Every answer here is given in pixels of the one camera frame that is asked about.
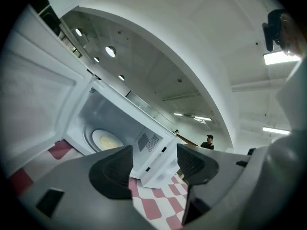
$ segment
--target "ceiling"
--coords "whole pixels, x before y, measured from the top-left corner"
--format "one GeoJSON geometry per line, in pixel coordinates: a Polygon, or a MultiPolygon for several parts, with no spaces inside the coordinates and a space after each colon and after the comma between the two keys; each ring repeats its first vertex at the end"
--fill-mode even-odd
{"type": "MultiPolygon", "coordinates": [[[[226,68],[237,100],[241,130],[270,138],[263,126],[290,129],[289,123],[275,99],[275,94],[293,69],[295,62],[266,66],[267,53],[261,24],[268,12],[277,8],[273,0],[160,0],[176,8],[206,35],[216,57],[226,68]]],[[[198,93],[193,83],[161,51],[141,36],[112,21],[70,11],[63,17],[74,31],[82,28],[86,37],[76,39],[91,58],[104,58],[101,64],[110,72],[130,72],[144,81],[170,112],[208,116],[218,127],[214,113],[198,93]],[[112,45],[117,56],[112,59],[105,47],[112,45]]]]}

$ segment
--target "white plate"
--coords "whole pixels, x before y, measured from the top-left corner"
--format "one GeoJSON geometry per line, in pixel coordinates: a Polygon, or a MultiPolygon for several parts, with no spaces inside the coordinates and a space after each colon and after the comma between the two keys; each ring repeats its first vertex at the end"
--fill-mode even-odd
{"type": "Polygon", "coordinates": [[[93,141],[101,150],[118,148],[124,144],[116,136],[102,129],[97,129],[92,134],[93,141]]]}

